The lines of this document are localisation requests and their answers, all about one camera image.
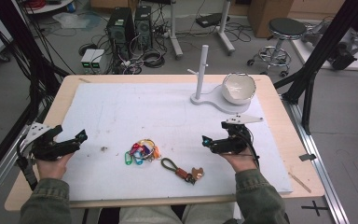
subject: wooden table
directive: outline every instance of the wooden table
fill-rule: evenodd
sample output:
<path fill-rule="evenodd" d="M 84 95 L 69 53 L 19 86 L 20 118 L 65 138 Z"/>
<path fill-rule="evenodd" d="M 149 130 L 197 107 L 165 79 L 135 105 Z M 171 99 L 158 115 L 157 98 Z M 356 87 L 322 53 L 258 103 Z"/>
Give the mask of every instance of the wooden table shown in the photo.
<path fill-rule="evenodd" d="M 226 75 L 208 75 L 205 83 L 221 83 Z M 321 197 L 324 187 L 310 161 L 301 161 L 299 156 L 306 154 L 295 127 L 292 124 L 281 99 L 267 76 L 252 76 L 257 87 L 257 97 L 276 145 L 281 153 L 283 163 L 289 172 L 293 192 L 282 195 L 283 198 Z M 80 83 L 196 83 L 197 78 L 191 75 L 138 75 L 138 76 L 69 76 L 66 77 L 44 121 L 49 126 L 62 124 L 65 114 L 76 94 Z M 19 174 L 7 197 L 5 208 L 8 211 L 19 211 L 30 197 L 31 190 L 22 173 Z M 151 204 L 184 204 L 184 203 L 219 203 L 234 202 L 235 196 L 191 197 L 154 200 L 120 200 L 71 202 L 74 208 L 109 207 Z"/>

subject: human hand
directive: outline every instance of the human hand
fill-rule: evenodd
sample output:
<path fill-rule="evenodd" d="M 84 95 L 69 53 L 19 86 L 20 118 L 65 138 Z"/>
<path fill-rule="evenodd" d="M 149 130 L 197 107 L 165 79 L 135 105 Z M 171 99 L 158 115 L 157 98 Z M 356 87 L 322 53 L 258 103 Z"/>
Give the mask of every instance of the human hand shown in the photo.
<path fill-rule="evenodd" d="M 66 163 L 71 159 L 74 153 L 62 156 L 57 161 L 41 161 L 36 160 L 37 170 L 39 172 L 39 178 L 53 178 L 62 179 L 66 172 Z"/>
<path fill-rule="evenodd" d="M 257 169 L 251 150 L 248 147 L 240 154 L 220 154 L 220 156 L 225 158 L 231 164 L 235 173 Z"/>

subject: aluminum frame rail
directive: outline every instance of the aluminum frame rail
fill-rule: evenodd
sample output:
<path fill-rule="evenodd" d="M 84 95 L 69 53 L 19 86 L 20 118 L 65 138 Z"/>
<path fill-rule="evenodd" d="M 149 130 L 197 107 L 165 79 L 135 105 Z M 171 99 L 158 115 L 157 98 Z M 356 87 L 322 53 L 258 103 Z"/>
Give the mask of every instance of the aluminum frame rail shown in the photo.
<path fill-rule="evenodd" d="M 11 145 L 10 149 L 8 150 L 7 154 L 0 162 L 0 186 L 6 179 L 8 173 L 13 168 L 14 164 L 16 163 L 16 159 L 18 158 L 16 152 L 17 144 L 20 142 L 21 136 L 28 132 L 28 129 L 29 129 L 29 125 L 25 125 L 22 128 L 19 135 L 17 136 L 17 138 Z"/>
<path fill-rule="evenodd" d="M 316 159 L 312 160 L 312 165 L 315 168 L 318 176 L 321 178 L 322 184 L 324 185 L 325 199 L 330 208 L 333 219 L 337 224 L 349 224 L 347 215 L 338 198 L 336 190 L 334 189 L 333 183 L 324 167 L 321 155 L 319 154 L 318 148 L 313 141 L 311 135 L 308 135 L 306 130 L 301 124 L 301 108 L 298 105 L 290 105 L 288 102 L 282 100 L 283 105 L 286 108 L 287 113 L 293 119 L 292 122 L 296 127 L 298 136 L 300 137 L 305 149 L 309 154 L 316 156 Z"/>

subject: olive green jacket sleeve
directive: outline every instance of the olive green jacket sleeve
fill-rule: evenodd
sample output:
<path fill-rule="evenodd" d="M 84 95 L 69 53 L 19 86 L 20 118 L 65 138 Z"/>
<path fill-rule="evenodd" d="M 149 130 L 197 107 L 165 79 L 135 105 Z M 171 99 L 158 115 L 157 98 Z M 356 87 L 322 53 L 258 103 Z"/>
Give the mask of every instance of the olive green jacket sleeve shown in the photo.
<path fill-rule="evenodd" d="M 58 179 L 42 179 L 21 208 L 20 224 L 69 224 L 69 185 Z"/>
<path fill-rule="evenodd" d="M 286 224 L 284 202 L 277 190 L 270 185 L 259 170 L 235 174 L 237 203 L 244 223 Z"/>

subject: person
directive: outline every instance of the person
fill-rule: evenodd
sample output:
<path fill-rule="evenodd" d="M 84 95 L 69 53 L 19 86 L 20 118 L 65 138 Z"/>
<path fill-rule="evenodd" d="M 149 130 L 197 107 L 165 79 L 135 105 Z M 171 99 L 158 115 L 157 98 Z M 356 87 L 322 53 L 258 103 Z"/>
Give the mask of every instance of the person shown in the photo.
<path fill-rule="evenodd" d="M 62 177 L 72 155 L 57 161 L 36 161 L 40 181 L 21 208 L 20 224 L 71 223 L 69 186 Z M 249 148 L 239 155 L 221 155 L 236 172 L 236 198 L 244 223 L 288 224 L 283 199 L 257 169 L 253 157 L 246 155 L 250 155 Z M 232 211 L 225 211 L 225 207 L 223 204 L 188 205 L 182 220 L 170 206 L 122 208 L 120 223 L 237 223 L 232 218 Z M 216 217 L 223 212 L 225 217 Z"/>

